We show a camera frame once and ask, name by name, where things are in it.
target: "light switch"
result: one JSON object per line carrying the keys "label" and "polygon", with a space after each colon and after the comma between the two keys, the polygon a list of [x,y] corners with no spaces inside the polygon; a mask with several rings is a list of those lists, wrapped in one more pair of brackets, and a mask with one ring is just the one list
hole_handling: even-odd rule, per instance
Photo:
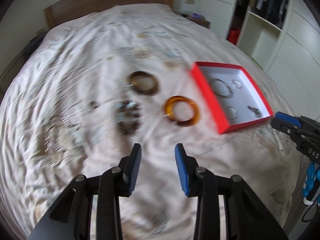
{"label": "light switch", "polygon": [[195,4],[196,1],[195,0],[185,0],[185,3],[188,3],[188,4]]}

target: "wire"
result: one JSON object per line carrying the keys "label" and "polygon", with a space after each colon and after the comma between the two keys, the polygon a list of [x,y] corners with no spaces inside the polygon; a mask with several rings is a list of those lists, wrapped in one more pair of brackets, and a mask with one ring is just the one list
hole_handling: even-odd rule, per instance
{"label": "wire", "polygon": [[313,207],[313,205],[317,202],[318,198],[320,198],[320,194],[316,197],[316,199],[314,200],[314,202],[311,204],[310,207],[308,207],[307,211],[303,214],[302,218],[301,218],[301,221],[303,223],[307,223],[307,222],[310,222],[311,220],[313,220],[313,218],[309,219],[309,220],[305,220],[305,216],[307,215],[307,213],[310,211],[310,209]]}

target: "jewelry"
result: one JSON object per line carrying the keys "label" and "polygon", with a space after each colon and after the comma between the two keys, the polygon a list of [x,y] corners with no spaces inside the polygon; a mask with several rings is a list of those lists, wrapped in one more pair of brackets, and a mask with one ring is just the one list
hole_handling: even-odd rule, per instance
{"label": "jewelry", "polygon": [[238,111],[232,106],[227,106],[226,107],[226,116],[232,120],[236,119],[236,118],[238,118]]}
{"label": "jewelry", "polygon": [[135,101],[124,100],[116,105],[116,120],[122,134],[133,134],[140,126],[141,111]]}
{"label": "jewelry", "polygon": [[259,109],[251,107],[251,106],[248,106],[248,109],[252,114],[254,114],[254,116],[259,117],[259,118],[261,117],[261,112]]}
{"label": "jewelry", "polygon": [[[177,103],[177,102],[185,102],[188,103],[194,111],[194,116],[186,121],[179,121],[173,114],[173,106]],[[199,114],[199,109],[198,106],[196,105],[196,103],[194,101],[192,101],[189,98],[185,98],[182,96],[174,96],[171,97],[167,100],[167,102],[165,103],[164,106],[164,112],[165,112],[165,117],[167,117],[171,122],[175,122],[178,126],[191,126],[191,125],[195,125],[199,118],[200,118],[200,114]]]}
{"label": "jewelry", "polygon": [[97,101],[91,101],[90,103],[89,103],[89,107],[91,108],[91,109],[97,109],[98,107],[99,107],[99,103],[97,102]]}
{"label": "jewelry", "polygon": [[[216,91],[214,91],[214,89],[212,88],[212,83],[213,83],[213,82],[216,82],[216,81],[220,81],[220,82],[222,82],[222,83],[226,86],[226,88],[228,89],[228,92],[229,92],[228,95],[220,95],[220,94],[218,94]],[[232,97],[233,91],[232,91],[231,87],[230,87],[227,83],[225,83],[224,81],[222,81],[221,79],[212,78],[212,79],[210,79],[209,82],[210,82],[210,85],[211,85],[211,88],[212,88],[213,92],[214,92],[217,96],[223,97],[223,98],[231,98],[231,97]]]}
{"label": "jewelry", "polygon": [[[50,135],[49,132],[53,127],[64,127],[64,128],[69,128],[71,131],[78,131],[80,128],[80,122],[76,122],[72,124],[68,117],[64,116],[62,117],[61,124],[58,125],[51,125],[51,121],[53,118],[57,117],[56,115],[53,115],[47,122],[45,128],[44,128],[44,140],[45,140],[45,153],[46,153],[46,158],[50,165],[52,167],[55,167],[59,165],[62,162],[63,159],[63,154],[65,153],[65,150],[63,147],[59,146],[56,142],[50,141]],[[56,154],[58,154],[58,161],[55,162],[52,157],[51,157],[51,152],[54,150]]]}
{"label": "jewelry", "polygon": [[231,79],[231,83],[233,84],[233,86],[234,86],[235,88],[238,88],[238,89],[241,89],[241,88],[242,88],[242,84],[241,84],[238,80]]}
{"label": "jewelry", "polygon": [[143,71],[133,72],[128,77],[128,83],[127,87],[142,95],[152,96],[159,90],[157,79],[153,75]]}

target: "bracelet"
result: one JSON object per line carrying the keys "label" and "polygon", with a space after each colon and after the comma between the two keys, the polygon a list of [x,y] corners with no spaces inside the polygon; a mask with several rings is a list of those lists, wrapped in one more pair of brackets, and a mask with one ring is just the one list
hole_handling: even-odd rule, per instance
{"label": "bracelet", "polygon": [[[59,118],[60,120],[59,120],[59,123],[52,125],[51,122],[54,118]],[[76,123],[72,123],[69,120],[69,118],[66,116],[60,118],[57,115],[53,115],[47,121],[47,123],[44,127],[44,140],[45,140],[45,143],[44,143],[45,151],[44,152],[46,153],[47,161],[50,163],[50,165],[52,167],[58,166],[62,162],[63,155],[65,153],[65,149],[63,147],[59,146],[56,142],[50,140],[50,137],[51,137],[49,135],[50,130],[53,127],[62,127],[62,128],[69,128],[71,132],[74,132],[74,131],[78,131],[80,129],[80,126],[81,126],[81,124],[79,121]],[[57,161],[54,161],[52,159],[51,155],[52,155],[53,151],[55,152],[55,155],[58,156]]]}
{"label": "bracelet", "polygon": [[[177,103],[177,102],[185,102],[188,103],[194,111],[194,116],[186,121],[179,121],[173,114],[173,106]],[[165,117],[168,117],[168,119],[171,122],[175,122],[178,126],[191,126],[191,125],[195,125],[199,118],[200,118],[200,114],[199,114],[199,109],[198,106],[196,105],[196,103],[194,101],[192,101],[189,98],[185,98],[182,96],[174,96],[171,97],[167,100],[167,102],[165,103],[164,106],[164,112],[165,112]]]}
{"label": "bracelet", "polygon": [[[151,85],[146,84],[142,79],[147,79]],[[128,77],[128,83],[128,87],[131,87],[134,91],[142,95],[152,96],[159,90],[157,79],[153,75],[143,71],[133,72]]]}
{"label": "bracelet", "polygon": [[116,121],[122,134],[133,134],[140,126],[141,111],[135,101],[124,100],[116,105]]}
{"label": "bracelet", "polygon": [[[226,95],[226,96],[220,95],[220,94],[218,94],[216,91],[214,91],[214,89],[212,88],[212,83],[213,83],[213,82],[216,82],[216,81],[220,81],[220,82],[222,82],[222,83],[226,86],[226,88],[228,89],[228,92],[229,92],[228,95]],[[231,98],[231,97],[232,97],[233,92],[232,92],[231,87],[230,87],[227,83],[225,83],[224,81],[222,81],[221,79],[212,78],[212,79],[210,79],[209,82],[210,82],[210,85],[211,85],[211,88],[212,88],[213,92],[214,92],[217,96],[223,97],[223,98]]]}

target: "bedsheet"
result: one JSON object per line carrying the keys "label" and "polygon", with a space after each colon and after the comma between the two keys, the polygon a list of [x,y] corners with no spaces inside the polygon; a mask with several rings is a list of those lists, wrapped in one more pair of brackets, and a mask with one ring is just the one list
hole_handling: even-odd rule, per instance
{"label": "bedsheet", "polygon": [[[142,160],[135,191],[120,199],[125,239],[192,239],[196,198],[186,198],[181,190],[176,143],[216,175],[242,176],[283,225],[300,154],[269,122],[219,135],[189,74],[194,61],[243,66],[273,111],[291,114],[275,84],[249,57],[168,6],[117,6],[49,31],[0,107],[0,210],[16,234],[28,236],[73,177],[102,174],[134,143],[142,145]],[[139,70],[158,78],[158,94],[141,96],[124,88],[127,75]],[[164,119],[163,103],[175,95],[199,105],[197,125],[177,127]],[[114,118],[116,102],[126,97],[138,101],[143,112],[140,129],[129,137],[119,134]],[[53,115],[81,124],[76,135],[56,131],[66,149],[56,167],[44,153],[44,125]]]}

